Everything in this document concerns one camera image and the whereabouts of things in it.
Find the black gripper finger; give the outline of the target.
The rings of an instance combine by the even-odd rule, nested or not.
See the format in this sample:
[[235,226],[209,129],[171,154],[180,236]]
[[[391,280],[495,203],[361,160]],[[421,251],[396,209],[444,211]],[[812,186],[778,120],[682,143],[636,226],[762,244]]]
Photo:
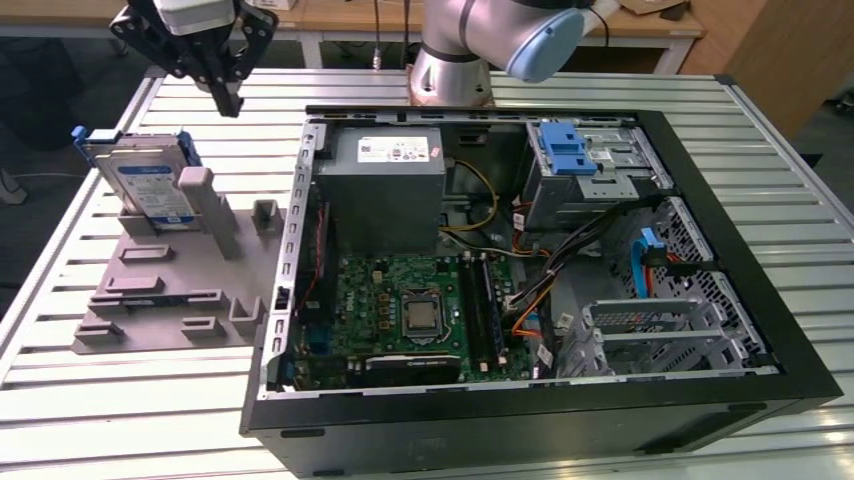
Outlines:
[[245,1],[231,1],[228,5],[233,19],[213,30],[213,100],[220,115],[236,118],[243,105],[237,90],[272,42],[279,18]]
[[111,32],[167,74],[189,77],[211,95],[224,114],[224,43],[217,27],[200,33],[175,35],[167,28],[153,1],[128,1],[115,17]]

